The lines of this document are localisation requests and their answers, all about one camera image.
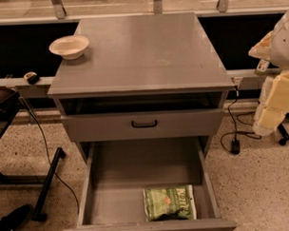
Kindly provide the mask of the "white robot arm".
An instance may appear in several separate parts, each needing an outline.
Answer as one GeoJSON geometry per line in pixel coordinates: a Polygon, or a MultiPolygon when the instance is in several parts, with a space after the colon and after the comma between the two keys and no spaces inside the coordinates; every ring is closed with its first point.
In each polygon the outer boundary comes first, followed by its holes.
{"type": "Polygon", "coordinates": [[[280,69],[278,76],[267,77],[262,85],[252,126],[255,134],[267,136],[275,132],[289,112],[289,10],[272,31],[251,47],[249,56],[280,69]]]}

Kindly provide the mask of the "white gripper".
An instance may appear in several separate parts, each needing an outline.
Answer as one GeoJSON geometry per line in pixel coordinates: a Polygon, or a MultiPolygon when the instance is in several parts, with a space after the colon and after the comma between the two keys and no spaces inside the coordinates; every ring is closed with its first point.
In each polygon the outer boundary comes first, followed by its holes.
{"type": "Polygon", "coordinates": [[[289,70],[274,78],[267,77],[260,90],[253,131],[257,135],[268,136],[275,132],[289,112],[289,70]]]}

